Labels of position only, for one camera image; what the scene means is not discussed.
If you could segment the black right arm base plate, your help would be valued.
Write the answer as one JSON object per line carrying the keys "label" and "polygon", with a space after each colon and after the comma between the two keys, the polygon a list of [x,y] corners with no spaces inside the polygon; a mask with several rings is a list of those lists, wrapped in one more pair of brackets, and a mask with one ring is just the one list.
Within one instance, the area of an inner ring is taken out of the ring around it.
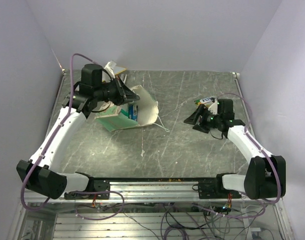
{"label": "black right arm base plate", "polygon": [[210,199],[240,199],[242,195],[235,190],[221,188],[216,180],[201,181],[192,185],[192,189],[198,193],[201,200]]}

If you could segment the green snack packet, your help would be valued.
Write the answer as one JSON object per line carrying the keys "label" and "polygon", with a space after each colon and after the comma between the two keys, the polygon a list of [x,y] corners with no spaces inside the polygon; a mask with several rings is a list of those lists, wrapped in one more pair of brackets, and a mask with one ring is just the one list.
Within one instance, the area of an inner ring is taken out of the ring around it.
{"label": "green snack packet", "polygon": [[204,105],[206,107],[211,106],[216,100],[215,96],[210,96],[210,97],[205,97],[201,99],[197,99],[194,101],[194,103],[199,106],[199,105]]}

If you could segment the teal Fox's snack packet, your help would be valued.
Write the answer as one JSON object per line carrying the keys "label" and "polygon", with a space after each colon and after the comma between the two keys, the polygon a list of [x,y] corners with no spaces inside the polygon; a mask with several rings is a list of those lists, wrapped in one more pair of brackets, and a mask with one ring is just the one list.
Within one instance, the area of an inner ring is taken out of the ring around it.
{"label": "teal Fox's snack packet", "polygon": [[138,121],[138,106],[136,104],[128,105],[128,118],[133,121]]}

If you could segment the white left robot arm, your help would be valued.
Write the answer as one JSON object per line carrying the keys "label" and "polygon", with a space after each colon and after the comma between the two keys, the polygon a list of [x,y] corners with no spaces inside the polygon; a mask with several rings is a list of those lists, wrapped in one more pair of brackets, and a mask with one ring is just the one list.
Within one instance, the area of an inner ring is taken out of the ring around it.
{"label": "white left robot arm", "polygon": [[81,78],[73,83],[65,98],[59,116],[47,137],[30,157],[20,160],[16,170],[22,180],[20,197],[31,190],[49,199],[58,199],[64,193],[77,192],[82,198],[90,198],[95,191],[91,177],[82,173],[60,173],[58,168],[73,135],[87,120],[99,102],[110,102],[116,106],[140,100],[114,75],[103,82],[103,74],[109,72],[101,65],[86,64]]}

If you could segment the aluminium front frame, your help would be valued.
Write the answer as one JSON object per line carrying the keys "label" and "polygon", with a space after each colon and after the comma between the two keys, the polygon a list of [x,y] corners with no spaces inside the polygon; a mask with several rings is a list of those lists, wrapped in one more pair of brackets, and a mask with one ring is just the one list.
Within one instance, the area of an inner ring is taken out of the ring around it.
{"label": "aluminium front frame", "polygon": [[[192,189],[194,184],[215,180],[207,178],[201,181],[157,181],[157,182],[113,182],[110,181],[108,199],[95,199],[99,203],[166,203],[166,202],[200,202],[198,192]],[[86,203],[93,199],[66,200],[63,193],[59,198],[50,199],[49,203]]]}

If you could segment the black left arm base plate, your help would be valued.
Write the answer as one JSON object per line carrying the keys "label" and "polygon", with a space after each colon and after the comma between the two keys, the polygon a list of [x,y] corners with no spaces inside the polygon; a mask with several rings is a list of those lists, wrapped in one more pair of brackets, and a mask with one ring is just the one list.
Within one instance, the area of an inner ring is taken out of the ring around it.
{"label": "black left arm base plate", "polygon": [[108,200],[111,190],[110,183],[98,177],[91,177],[85,190],[82,193],[68,192],[64,194],[65,200]]}

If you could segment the yellow-edged board on stand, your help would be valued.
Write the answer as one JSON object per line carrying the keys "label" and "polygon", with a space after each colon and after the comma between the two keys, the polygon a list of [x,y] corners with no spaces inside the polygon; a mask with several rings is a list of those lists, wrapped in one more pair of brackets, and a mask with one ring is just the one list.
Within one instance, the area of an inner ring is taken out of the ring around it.
{"label": "yellow-edged board on stand", "polygon": [[126,73],[126,68],[120,67],[120,66],[115,66],[113,69],[113,73],[115,77],[119,80],[121,80],[124,84],[126,83],[127,80],[127,73]]}

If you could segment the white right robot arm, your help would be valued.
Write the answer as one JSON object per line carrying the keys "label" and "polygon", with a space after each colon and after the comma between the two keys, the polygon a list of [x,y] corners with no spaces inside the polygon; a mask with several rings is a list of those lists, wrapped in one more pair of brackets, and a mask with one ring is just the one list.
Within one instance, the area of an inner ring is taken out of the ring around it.
{"label": "white right robot arm", "polygon": [[286,161],[266,150],[246,124],[235,118],[233,100],[208,97],[198,100],[196,105],[197,109],[184,123],[205,134],[217,129],[238,148],[248,164],[245,175],[218,174],[212,189],[214,194],[224,198],[230,191],[236,191],[252,200],[282,198],[286,194]]}

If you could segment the green printed paper bag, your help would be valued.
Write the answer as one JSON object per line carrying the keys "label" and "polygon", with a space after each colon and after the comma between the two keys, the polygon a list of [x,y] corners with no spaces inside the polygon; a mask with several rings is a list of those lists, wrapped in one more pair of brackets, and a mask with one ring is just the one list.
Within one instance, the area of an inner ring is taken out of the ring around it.
{"label": "green printed paper bag", "polygon": [[[160,119],[158,102],[150,93],[142,85],[130,89],[139,95],[140,100],[120,106],[107,102],[95,116],[95,120],[109,132],[156,125]],[[132,104],[137,105],[137,121],[129,119],[128,106]]]}

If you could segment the aluminium rail at table edge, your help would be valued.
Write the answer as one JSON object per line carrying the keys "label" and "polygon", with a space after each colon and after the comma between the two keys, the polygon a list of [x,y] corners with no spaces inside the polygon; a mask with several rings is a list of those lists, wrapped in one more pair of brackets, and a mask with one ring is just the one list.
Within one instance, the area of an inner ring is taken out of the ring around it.
{"label": "aluminium rail at table edge", "polygon": [[234,79],[236,87],[237,87],[238,95],[241,97],[241,102],[242,102],[242,106],[244,109],[244,114],[247,119],[247,123],[250,125],[251,124],[251,112],[249,111],[250,109],[248,106],[248,102],[246,100],[244,100],[245,96],[242,92],[242,88],[241,88],[241,84],[240,84],[240,73],[232,72],[232,76],[233,76],[233,79]]}

